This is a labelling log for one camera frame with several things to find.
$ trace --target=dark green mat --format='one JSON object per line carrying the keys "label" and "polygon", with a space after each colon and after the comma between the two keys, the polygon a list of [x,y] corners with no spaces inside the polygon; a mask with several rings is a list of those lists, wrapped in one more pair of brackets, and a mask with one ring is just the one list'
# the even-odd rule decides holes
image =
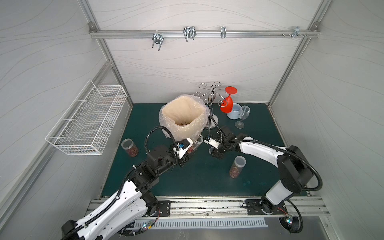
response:
{"label": "dark green mat", "polygon": [[[136,103],[133,107],[123,139],[131,138],[139,148],[139,154],[132,158],[119,146],[102,195],[111,196],[118,189],[122,178],[132,168],[146,159],[144,139],[147,133],[159,125],[159,111],[164,103]],[[214,105],[214,114],[219,118],[218,125],[227,125],[236,135],[245,133],[257,140],[277,146],[284,146],[272,117],[265,104],[243,104],[251,108],[249,117],[244,120],[245,127],[237,129],[237,120],[229,119]],[[148,143],[149,149],[171,140],[161,130],[154,132]],[[208,154],[210,145],[203,143],[197,153],[183,167],[175,167],[172,172],[162,174],[160,181],[152,188],[154,195],[167,196],[240,196],[263,195],[278,180],[277,168],[257,157],[239,152],[230,152],[219,160]],[[242,155],[247,164],[237,179],[229,177],[229,169],[236,156]]]}

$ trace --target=clear plastic jar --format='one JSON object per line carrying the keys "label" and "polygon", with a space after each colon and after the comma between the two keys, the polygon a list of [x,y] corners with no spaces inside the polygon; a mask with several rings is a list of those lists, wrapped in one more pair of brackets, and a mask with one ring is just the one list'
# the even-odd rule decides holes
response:
{"label": "clear plastic jar", "polygon": [[233,161],[233,164],[231,166],[231,169],[229,170],[229,176],[231,178],[237,178],[240,174],[240,172],[243,170],[245,164],[247,161],[242,156],[235,157],[235,160]]}
{"label": "clear plastic jar", "polygon": [[139,154],[139,149],[130,138],[124,139],[121,142],[121,147],[128,153],[130,157],[135,157]]}
{"label": "clear plastic jar", "polygon": [[187,154],[188,153],[191,153],[193,151],[196,151],[197,148],[203,143],[204,141],[204,138],[203,136],[201,136],[200,134],[198,133],[194,133],[192,136],[191,136],[191,140],[193,142],[192,146],[190,148],[188,148],[187,150]]}

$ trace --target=wire basket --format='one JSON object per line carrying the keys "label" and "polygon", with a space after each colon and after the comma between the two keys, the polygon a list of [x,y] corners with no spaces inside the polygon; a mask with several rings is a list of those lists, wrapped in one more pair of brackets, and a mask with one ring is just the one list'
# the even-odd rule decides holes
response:
{"label": "wire basket", "polygon": [[84,99],[75,100],[45,138],[67,155],[101,155],[127,98],[120,85],[90,82],[93,87],[88,84],[77,97]]}

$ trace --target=metal clamp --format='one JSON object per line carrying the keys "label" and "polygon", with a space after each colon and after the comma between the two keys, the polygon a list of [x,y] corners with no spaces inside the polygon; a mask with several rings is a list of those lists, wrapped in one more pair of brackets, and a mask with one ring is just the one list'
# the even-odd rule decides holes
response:
{"label": "metal clamp", "polygon": [[88,23],[88,27],[89,27],[89,32],[90,32],[90,33],[95,33],[95,32],[97,32],[96,24],[94,24],[94,23]]}
{"label": "metal clamp", "polygon": [[164,41],[164,38],[161,34],[159,33],[155,33],[153,36],[152,36],[152,40],[153,40],[153,43],[152,43],[152,48],[153,46],[156,44],[160,44],[159,45],[159,50],[160,51],[160,48],[161,48],[161,45],[163,44],[163,41]]}
{"label": "metal clamp", "polygon": [[225,38],[227,36],[227,28],[222,26],[221,27],[221,38]]}
{"label": "metal clamp", "polygon": [[320,25],[320,22],[314,22],[310,28],[311,31],[319,31],[319,25]]}
{"label": "metal clamp", "polygon": [[196,29],[193,26],[188,26],[183,29],[183,34],[186,41],[188,41],[188,38],[192,38],[194,40],[196,36]]}
{"label": "metal clamp", "polygon": [[291,38],[295,38],[297,36],[300,36],[300,37],[305,37],[304,35],[300,34],[299,33],[299,30],[300,28],[299,27],[296,27],[293,32],[291,34],[289,34],[291,36]]}

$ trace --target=black cable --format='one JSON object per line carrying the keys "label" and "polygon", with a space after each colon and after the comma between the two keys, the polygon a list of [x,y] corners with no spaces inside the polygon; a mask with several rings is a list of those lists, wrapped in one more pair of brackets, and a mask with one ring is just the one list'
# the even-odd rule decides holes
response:
{"label": "black cable", "polygon": [[320,190],[322,187],[323,187],[323,180],[321,179],[320,177],[320,174],[316,171],[316,169],[314,167],[312,167],[311,164],[309,164],[308,162],[306,162],[302,157],[290,152],[290,151],[287,151],[287,150],[284,150],[284,149],[281,149],[279,147],[276,147],[274,145],[271,145],[271,144],[268,144],[268,143],[265,143],[265,142],[260,142],[260,141],[257,141],[257,140],[248,140],[248,139],[245,139],[245,140],[240,140],[234,144],[232,144],[231,146],[229,146],[227,149],[230,149],[232,148],[233,146],[237,145],[237,144],[240,144],[242,142],[251,142],[251,143],[257,143],[257,144],[261,144],[261,145],[264,145],[264,146],[267,146],[267,147],[270,147],[276,151],[279,151],[279,152],[283,152],[283,153],[286,153],[288,154],[289,156],[292,156],[294,158],[296,158],[297,160],[299,160],[300,162],[302,162],[304,165],[306,165],[310,170],[311,172],[313,173],[313,175],[316,176],[317,178],[317,182],[318,182],[318,185],[317,187],[305,187],[303,188],[303,190],[305,191],[318,191]]}
{"label": "black cable", "polygon": [[[153,225],[155,225],[155,223],[157,222],[157,220],[159,219],[159,216],[160,216],[160,209],[159,208],[157,208],[156,209],[159,213],[158,213],[158,215],[157,215],[157,217],[156,217],[156,219],[155,219],[155,222],[153,222],[152,224],[151,224],[151,227],[153,227]],[[120,235],[122,235],[122,236],[126,236],[126,237],[131,237],[131,236],[135,236],[135,235],[137,235],[137,234],[141,234],[141,233],[143,233],[143,232],[145,232],[145,231],[147,231],[149,228],[146,228],[145,230],[143,230],[143,228],[141,227],[141,228],[139,228],[138,230],[136,230],[136,231],[134,231],[135,233],[133,234],[133,230],[131,230],[131,231],[129,231],[129,233],[126,233],[126,228],[128,228],[128,227],[130,227],[132,225],[132,223],[130,223],[130,224],[128,224],[128,225],[126,225],[125,227],[123,227],[122,229],[120,229],[119,231],[118,231],[118,234],[120,234]]]}
{"label": "black cable", "polygon": [[293,204],[293,202],[289,199],[286,199],[287,202],[289,202],[296,210],[297,214],[299,215],[299,229],[298,230],[293,230],[293,229],[287,229],[290,233],[299,233],[303,230],[303,218],[301,217],[301,214],[299,212],[299,210],[297,209],[297,207],[295,206],[295,204]]}
{"label": "black cable", "polygon": [[173,137],[172,133],[170,132],[170,130],[166,127],[163,127],[163,126],[157,126],[157,127],[154,127],[152,128],[152,130],[149,131],[149,133],[147,134],[147,136],[145,137],[145,140],[144,140],[144,149],[145,149],[145,152],[148,154],[149,153],[149,150],[148,150],[148,139],[149,139],[149,136],[156,130],[158,129],[163,129],[165,130],[169,137],[171,138],[173,144],[175,145],[175,147],[177,147],[177,143],[175,141],[175,138]]}
{"label": "black cable", "polygon": [[[119,197],[120,194],[121,194],[121,191],[122,191],[122,188],[124,187],[124,184],[125,182],[128,180],[128,176],[131,174],[131,172],[133,171],[134,169],[132,168],[132,170],[130,170],[124,177],[124,180],[120,183],[120,187],[119,187],[119,190],[116,194],[116,197]],[[89,219],[88,221],[85,222],[85,226],[88,226],[91,222],[95,221],[96,219],[98,219],[99,217],[101,217],[101,215],[103,215],[105,212],[107,212],[112,206],[113,204],[117,201],[117,198],[114,198],[101,212],[99,212],[98,214],[96,214],[93,218]],[[81,225],[73,230],[71,230],[69,233],[67,233],[61,240],[67,240],[69,239],[73,234],[77,233],[78,231],[80,231],[81,229],[83,229],[84,226]]]}
{"label": "black cable", "polygon": [[211,138],[211,119],[213,119],[214,110],[212,106],[209,106],[209,116],[208,116],[208,138]]}
{"label": "black cable", "polygon": [[178,161],[179,161],[179,155],[177,154],[177,152],[175,152],[175,159],[173,161],[173,166],[177,165]]}
{"label": "black cable", "polygon": [[221,128],[219,128],[218,127],[218,125],[217,125],[217,123],[216,123],[216,121],[212,118],[212,122],[216,125],[216,127],[218,128],[218,130],[219,130],[219,132],[220,132],[220,143],[221,143],[221,145],[223,146],[223,148],[224,149],[226,149],[225,147],[224,147],[224,144],[223,144],[223,132],[221,131]]}

